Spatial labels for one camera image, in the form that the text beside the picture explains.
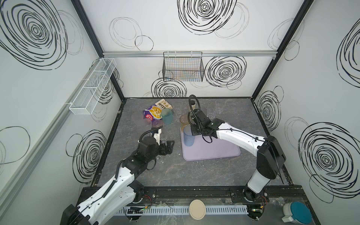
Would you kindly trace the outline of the lilac plastic tray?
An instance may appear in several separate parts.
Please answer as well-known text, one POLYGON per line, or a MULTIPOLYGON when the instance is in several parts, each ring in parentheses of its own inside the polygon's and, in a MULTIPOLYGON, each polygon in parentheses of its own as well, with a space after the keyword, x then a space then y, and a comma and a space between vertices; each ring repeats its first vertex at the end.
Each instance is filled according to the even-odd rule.
POLYGON ((194 144, 188 147, 183 142, 183 129, 180 129, 180 134, 182 155, 186 161, 237 157, 241 154, 240 147, 233 143, 215 138, 212 143, 207 143, 202 136, 195 136, 194 144))

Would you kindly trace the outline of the blue drinking glass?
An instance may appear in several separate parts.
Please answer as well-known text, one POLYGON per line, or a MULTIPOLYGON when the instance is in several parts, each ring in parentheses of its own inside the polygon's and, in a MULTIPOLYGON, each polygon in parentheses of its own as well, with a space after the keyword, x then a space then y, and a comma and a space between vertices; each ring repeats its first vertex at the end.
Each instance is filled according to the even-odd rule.
POLYGON ((183 129, 183 142, 186 146, 190 147, 194 144, 195 137, 192 135, 191 126, 188 125, 183 129))

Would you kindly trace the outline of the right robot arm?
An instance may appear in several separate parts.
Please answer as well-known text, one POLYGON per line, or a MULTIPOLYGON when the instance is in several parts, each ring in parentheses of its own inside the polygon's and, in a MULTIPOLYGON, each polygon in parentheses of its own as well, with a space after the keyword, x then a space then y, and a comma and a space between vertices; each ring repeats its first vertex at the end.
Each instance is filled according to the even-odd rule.
POLYGON ((275 137, 253 135, 218 118, 211 120, 199 109, 189 112, 187 119, 192 135, 209 137, 211 141, 214 138, 228 141, 256 157, 256 170, 243 190, 248 202, 259 199, 264 187, 280 176, 286 157, 275 137))

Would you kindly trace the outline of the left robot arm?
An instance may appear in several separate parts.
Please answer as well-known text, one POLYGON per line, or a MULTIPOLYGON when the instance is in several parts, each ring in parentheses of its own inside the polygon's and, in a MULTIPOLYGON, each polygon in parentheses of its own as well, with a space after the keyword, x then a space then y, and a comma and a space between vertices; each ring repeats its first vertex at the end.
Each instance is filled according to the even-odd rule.
POLYGON ((172 154, 174 144, 174 141, 158 143, 154 137, 144 137, 137 149, 118 164, 115 175, 105 185, 77 206, 71 204, 64 210, 60 224, 103 225, 119 209, 140 202, 144 186, 137 177, 157 156, 172 154))

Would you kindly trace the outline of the yellow drinking glass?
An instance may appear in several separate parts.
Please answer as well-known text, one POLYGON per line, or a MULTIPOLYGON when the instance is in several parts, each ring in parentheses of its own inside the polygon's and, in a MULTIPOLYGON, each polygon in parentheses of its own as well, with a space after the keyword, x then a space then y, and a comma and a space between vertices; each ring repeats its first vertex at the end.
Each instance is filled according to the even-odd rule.
POLYGON ((189 115, 189 113, 186 113, 184 115, 182 115, 180 117, 180 123, 183 125, 183 126, 187 126, 187 125, 191 125, 191 124, 194 124, 194 121, 193 119, 191 118, 191 116, 189 115))

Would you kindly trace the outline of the teal drinking glass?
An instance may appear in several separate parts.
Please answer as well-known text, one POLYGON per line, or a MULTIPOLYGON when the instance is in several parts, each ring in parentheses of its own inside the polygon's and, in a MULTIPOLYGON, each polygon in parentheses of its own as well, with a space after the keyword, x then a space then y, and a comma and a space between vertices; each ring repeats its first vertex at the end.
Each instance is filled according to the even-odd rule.
POLYGON ((165 125, 170 125, 172 124, 172 120, 173 120, 173 112, 171 109, 165 108, 161 111, 161 118, 163 120, 163 123, 165 125))

